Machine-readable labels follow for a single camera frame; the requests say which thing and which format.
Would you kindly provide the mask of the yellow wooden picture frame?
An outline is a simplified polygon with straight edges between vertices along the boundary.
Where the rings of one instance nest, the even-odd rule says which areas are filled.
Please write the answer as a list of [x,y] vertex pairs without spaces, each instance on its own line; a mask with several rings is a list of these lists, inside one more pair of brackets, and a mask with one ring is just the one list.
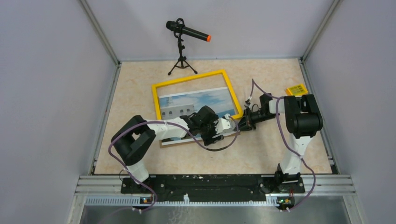
[[155,105],[155,112],[156,112],[157,120],[162,119],[161,112],[160,112],[160,106],[159,106],[159,97],[158,97],[158,93],[157,93],[158,88],[169,86],[169,85],[185,83],[185,82],[189,82],[189,81],[193,81],[193,80],[197,80],[197,79],[212,77],[212,76],[216,76],[216,75],[221,75],[223,77],[223,79],[226,83],[226,86],[229,90],[231,99],[233,100],[234,106],[238,112],[236,115],[233,115],[232,118],[233,119],[241,119],[242,115],[243,115],[243,111],[242,111],[242,108],[240,106],[240,103],[238,101],[238,98],[235,94],[235,91],[232,87],[232,84],[230,82],[230,79],[229,79],[226,71],[225,70],[215,70],[215,71],[211,71],[211,72],[207,72],[207,73],[196,74],[193,76],[182,77],[182,78],[178,78],[178,79],[174,79],[174,80],[170,80],[170,81],[153,84],[151,88],[152,88],[153,101],[154,101],[154,105]]

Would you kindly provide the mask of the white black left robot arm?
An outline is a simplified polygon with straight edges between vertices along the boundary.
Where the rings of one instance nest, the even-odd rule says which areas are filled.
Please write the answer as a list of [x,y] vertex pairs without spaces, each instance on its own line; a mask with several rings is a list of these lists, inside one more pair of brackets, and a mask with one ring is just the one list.
[[149,189],[149,173],[143,157],[154,141],[200,135],[204,146],[223,140],[223,133],[232,128],[230,115],[220,118],[210,107],[198,112],[168,120],[145,120],[133,116],[111,139],[111,144],[121,157],[127,172],[134,179],[132,187],[139,193]]

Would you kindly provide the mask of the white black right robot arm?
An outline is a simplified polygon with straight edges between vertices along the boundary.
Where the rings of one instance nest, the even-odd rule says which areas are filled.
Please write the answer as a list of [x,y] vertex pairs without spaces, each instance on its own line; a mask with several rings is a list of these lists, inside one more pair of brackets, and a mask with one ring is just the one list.
[[285,115],[290,138],[284,141],[287,152],[275,172],[274,187],[279,192],[287,192],[300,179],[304,153],[312,138],[322,129],[323,118],[312,94],[285,96],[279,100],[271,94],[263,94],[260,103],[260,109],[255,112],[246,107],[237,129],[255,130],[257,123],[270,119],[279,123],[279,115]]

